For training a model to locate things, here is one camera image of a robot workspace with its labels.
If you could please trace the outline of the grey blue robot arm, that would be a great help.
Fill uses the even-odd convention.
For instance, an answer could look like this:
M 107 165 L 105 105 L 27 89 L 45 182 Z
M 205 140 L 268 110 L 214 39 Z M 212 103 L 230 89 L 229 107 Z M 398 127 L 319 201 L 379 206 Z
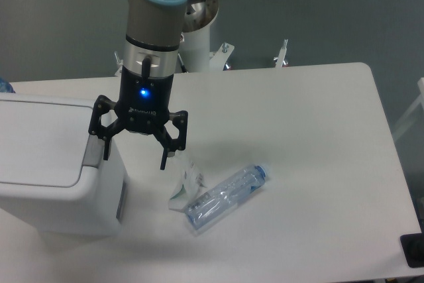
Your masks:
M 162 160 L 185 149 L 188 113 L 170 112 L 169 102 L 187 9 L 206 1 L 128 0 L 119 98 L 100 95 L 88 128 L 102 142 L 104 160 L 121 131 L 154 136 Z

